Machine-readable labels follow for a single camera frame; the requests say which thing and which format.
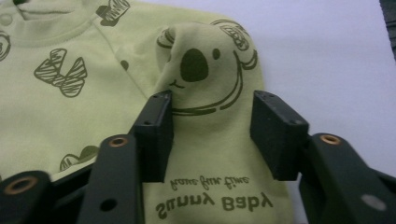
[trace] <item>green cloth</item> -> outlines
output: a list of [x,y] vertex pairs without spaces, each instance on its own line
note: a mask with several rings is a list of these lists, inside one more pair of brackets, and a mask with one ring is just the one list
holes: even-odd
[[231,19],[126,0],[0,6],[0,176],[53,180],[94,162],[150,95],[173,92],[164,183],[147,223],[291,223],[285,185],[249,138],[258,53]]

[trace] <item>baby garment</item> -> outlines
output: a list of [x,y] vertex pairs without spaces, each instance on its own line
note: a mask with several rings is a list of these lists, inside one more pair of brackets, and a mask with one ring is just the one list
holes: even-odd
[[291,223],[285,185],[249,137],[259,56],[228,17],[134,0],[0,5],[0,176],[52,180],[128,133],[171,90],[164,183],[144,183],[147,223]]

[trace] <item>white surface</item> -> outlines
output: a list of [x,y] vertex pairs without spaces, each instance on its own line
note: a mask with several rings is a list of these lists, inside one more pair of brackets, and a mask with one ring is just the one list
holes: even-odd
[[[249,31],[265,88],[396,176],[396,63],[378,0],[145,0],[228,15]],[[296,223],[306,223],[292,184]]]

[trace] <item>koala nose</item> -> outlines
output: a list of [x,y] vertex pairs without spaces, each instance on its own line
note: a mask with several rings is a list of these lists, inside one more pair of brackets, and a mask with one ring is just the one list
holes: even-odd
[[180,75],[186,82],[202,81],[209,76],[206,57],[200,50],[187,50],[181,60]]

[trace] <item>black plastic part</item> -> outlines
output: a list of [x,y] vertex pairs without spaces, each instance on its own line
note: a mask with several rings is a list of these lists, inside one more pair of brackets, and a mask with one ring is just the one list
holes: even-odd
[[55,203],[50,177],[41,171],[19,173],[0,185],[0,223],[47,223]]
[[92,167],[78,223],[144,223],[139,173],[134,136],[120,134],[104,140]]
[[308,128],[305,119],[282,99],[254,91],[250,137],[274,179],[296,180],[298,150],[307,142]]
[[143,182],[163,182],[173,145],[172,92],[151,96],[130,131],[141,151]]
[[306,152],[325,194],[325,203],[312,203],[312,191],[301,191],[308,218],[315,217],[310,224],[396,223],[393,194],[346,140],[318,133]]

